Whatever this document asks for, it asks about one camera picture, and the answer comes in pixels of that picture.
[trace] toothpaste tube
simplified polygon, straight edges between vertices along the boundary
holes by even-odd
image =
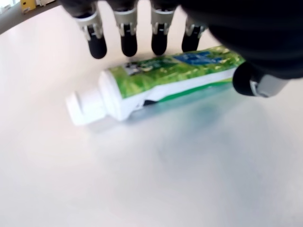
[[[96,89],[74,92],[66,103],[75,125],[107,115],[123,121],[146,105],[230,83],[243,62],[223,46],[128,62],[102,71]]]

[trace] robotic hand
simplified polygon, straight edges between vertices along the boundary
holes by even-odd
[[[96,59],[107,53],[97,0],[60,0],[81,27]],[[107,0],[111,6],[124,55],[137,52],[138,0]],[[151,0],[151,47],[164,54],[167,34],[175,9],[181,5],[188,14],[182,42],[184,52],[194,51],[209,28],[226,47],[245,60],[234,73],[233,86],[247,96],[271,97],[290,79],[303,77],[303,2],[289,0]]]

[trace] green label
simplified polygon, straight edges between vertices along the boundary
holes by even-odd
[[[203,51],[129,62],[110,68],[121,92],[128,98],[163,85],[238,67],[244,59],[223,46]]]

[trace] white cap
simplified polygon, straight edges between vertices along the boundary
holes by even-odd
[[[72,122],[77,126],[92,123],[107,115],[98,89],[74,92],[66,98],[66,105]]]

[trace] yellow object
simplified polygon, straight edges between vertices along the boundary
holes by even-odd
[[[36,8],[35,0],[21,0],[22,13],[27,13]]]

